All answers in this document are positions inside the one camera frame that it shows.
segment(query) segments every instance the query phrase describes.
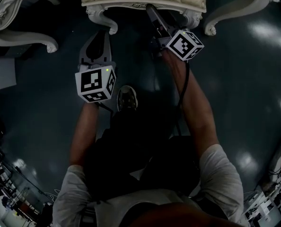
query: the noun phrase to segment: fiducial marker cube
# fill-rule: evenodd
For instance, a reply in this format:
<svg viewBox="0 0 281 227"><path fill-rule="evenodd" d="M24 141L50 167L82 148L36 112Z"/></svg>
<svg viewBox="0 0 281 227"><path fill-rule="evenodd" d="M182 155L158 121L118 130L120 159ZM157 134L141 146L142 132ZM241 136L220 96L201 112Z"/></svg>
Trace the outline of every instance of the fiducial marker cube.
<svg viewBox="0 0 281 227"><path fill-rule="evenodd" d="M181 60L187 61L192 59L204 47L204 45L194 33L179 30L167 43L166 47L176 54Z"/></svg>
<svg viewBox="0 0 281 227"><path fill-rule="evenodd" d="M78 95L94 103L111 98L116 76L113 66L103 66L75 73L75 80Z"/></svg>

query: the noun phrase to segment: hand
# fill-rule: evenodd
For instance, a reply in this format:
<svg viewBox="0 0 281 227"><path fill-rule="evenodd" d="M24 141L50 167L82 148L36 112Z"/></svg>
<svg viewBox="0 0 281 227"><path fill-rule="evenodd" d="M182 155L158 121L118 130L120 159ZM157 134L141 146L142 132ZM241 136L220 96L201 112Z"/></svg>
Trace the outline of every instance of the hand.
<svg viewBox="0 0 281 227"><path fill-rule="evenodd" d="M181 61L172 51L165 49L161 52L163 60L165 63L170 66L172 69L177 67L184 67L185 62Z"/></svg>

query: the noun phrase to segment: person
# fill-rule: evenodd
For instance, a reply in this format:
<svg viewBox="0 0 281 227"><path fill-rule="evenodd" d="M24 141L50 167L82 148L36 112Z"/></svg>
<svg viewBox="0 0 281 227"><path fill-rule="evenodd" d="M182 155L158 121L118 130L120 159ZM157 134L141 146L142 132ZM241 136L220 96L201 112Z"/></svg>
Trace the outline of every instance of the person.
<svg viewBox="0 0 281 227"><path fill-rule="evenodd" d="M162 55L181 94L185 62L169 50ZM139 136L143 125L135 123L139 120L135 90L122 87L117 104L119 112L110 129L97 141L98 107L84 104L72 140L70 166L53 205L54 226L239 226L242 183L219 145L211 106L192 72L182 100L192 141L182 148L183 137L161 143L140 179L129 174L134 156L146 155L139 152L145 144L144 135ZM201 190L189 198L199 175Z"/></svg>

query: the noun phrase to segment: sneaker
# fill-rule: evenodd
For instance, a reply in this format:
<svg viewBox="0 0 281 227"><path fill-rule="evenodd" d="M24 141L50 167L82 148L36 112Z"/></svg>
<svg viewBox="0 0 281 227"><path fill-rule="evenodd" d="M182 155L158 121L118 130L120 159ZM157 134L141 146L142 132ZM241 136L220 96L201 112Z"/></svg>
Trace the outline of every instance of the sneaker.
<svg viewBox="0 0 281 227"><path fill-rule="evenodd" d="M122 86L117 94L117 110L131 108L136 110L138 106L135 90L128 85Z"/></svg>

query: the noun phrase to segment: glossy floor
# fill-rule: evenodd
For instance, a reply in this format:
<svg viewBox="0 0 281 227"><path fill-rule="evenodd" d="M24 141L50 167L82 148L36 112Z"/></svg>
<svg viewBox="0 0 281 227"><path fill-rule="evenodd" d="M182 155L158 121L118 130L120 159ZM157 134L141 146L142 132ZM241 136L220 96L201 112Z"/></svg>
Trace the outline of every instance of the glossy floor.
<svg viewBox="0 0 281 227"><path fill-rule="evenodd" d="M207 0L203 20L228 1ZM111 37L118 68L114 95L122 85L133 85L143 108L171 117L178 95L167 68L150 58L147 14L123 8L106 14L119 25ZM7 129L2 147L9 161L43 192L54 193L68 167L83 104L74 78L79 50L103 27L89 21L80 0L62 0L57 7L41 1L23 11L17 23L26 15L28 30L53 36L60 48L48 54L44 46L34 45L29 58L16 61L17 86L0 91L0 114ZM40 20L46 21L44 28ZM205 48L190 66L213 108L220 143L240 173L244 191L250 191L281 139L281 7L272 3L256 14L222 21L215 37L202 34L202 23L194 33ZM116 110L115 97L106 104ZM173 125L165 122L162 131L169 136ZM180 123L187 135L182 119ZM108 127L109 112L100 110L98 137Z"/></svg>

